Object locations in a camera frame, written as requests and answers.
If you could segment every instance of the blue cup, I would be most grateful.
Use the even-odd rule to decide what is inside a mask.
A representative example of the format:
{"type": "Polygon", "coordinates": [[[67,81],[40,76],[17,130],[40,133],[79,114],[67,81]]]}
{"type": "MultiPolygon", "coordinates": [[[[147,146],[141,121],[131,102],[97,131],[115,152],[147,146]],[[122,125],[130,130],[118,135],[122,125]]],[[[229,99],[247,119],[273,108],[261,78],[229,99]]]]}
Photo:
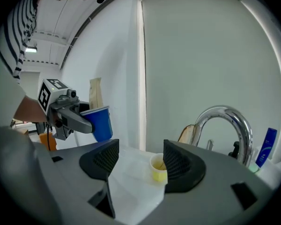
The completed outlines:
{"type": "Polygon", "coordinates": [[[112,137],[113,133],[108,109],[109,106],[106,106],[80,113],[83,118],[91,122],[93,126],[93,135],[97,142],[103,142],[112,137]]]}

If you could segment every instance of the yellow cup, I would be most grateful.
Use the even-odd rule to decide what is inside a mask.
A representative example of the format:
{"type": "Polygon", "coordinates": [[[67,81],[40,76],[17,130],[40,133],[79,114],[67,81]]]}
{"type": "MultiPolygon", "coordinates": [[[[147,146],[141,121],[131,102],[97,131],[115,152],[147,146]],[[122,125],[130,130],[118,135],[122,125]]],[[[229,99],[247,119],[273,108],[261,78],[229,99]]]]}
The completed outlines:
{"type": "Polygon", "coordinates": [[[163,153],[157,153],[150,158],[150,168],[155,181],[162,182],[168,178],[168,173],[163,162],[163,153]]]}

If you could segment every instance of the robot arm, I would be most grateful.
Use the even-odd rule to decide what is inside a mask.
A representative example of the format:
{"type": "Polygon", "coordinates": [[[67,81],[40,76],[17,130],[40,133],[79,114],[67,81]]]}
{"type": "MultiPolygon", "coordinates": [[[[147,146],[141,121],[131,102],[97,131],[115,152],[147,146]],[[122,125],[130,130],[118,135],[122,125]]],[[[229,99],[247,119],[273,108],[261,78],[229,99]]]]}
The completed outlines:
{"type": "Polygon", "coordinates": [[[58,79],[44,79],[38,95],[38,103],[51,126],[56,128],[55,138],[66,140],[73,131],[92,133],[93,127],[80,113],[89,109],[89,104],[79,101],[76,91],[58,79]]]}

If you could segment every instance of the faucet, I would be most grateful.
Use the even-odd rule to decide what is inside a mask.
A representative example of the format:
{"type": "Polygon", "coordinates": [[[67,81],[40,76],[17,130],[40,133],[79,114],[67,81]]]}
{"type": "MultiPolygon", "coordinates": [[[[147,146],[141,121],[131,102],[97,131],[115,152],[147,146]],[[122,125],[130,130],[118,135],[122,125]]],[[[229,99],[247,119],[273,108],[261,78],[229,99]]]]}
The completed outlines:
{"type": "Polygon", "coordinates": [[[252,129],[246,118],[230,106],[213,106],[205,110],[197,119],[192,132],[190,144],[197,146],[205,123],[212,118],[224,118],[235,128],[239,139],[239,153],[237,160],[245,166],[250,165],[252,154],[252,129]]]}

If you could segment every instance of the ceiling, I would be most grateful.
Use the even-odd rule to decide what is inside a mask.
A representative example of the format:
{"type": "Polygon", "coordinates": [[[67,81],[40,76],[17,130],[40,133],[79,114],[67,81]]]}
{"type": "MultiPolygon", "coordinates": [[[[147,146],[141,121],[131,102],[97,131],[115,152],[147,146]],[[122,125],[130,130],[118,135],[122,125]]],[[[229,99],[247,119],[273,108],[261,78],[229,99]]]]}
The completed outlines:
{"type": "Polygon", "coordinates": [[[37,12],[37,28],[28,46],[37,53],[25,53],[24,64],[60,65],[69,48],[75,25],[95,0],[41,0],[37,12]]]}

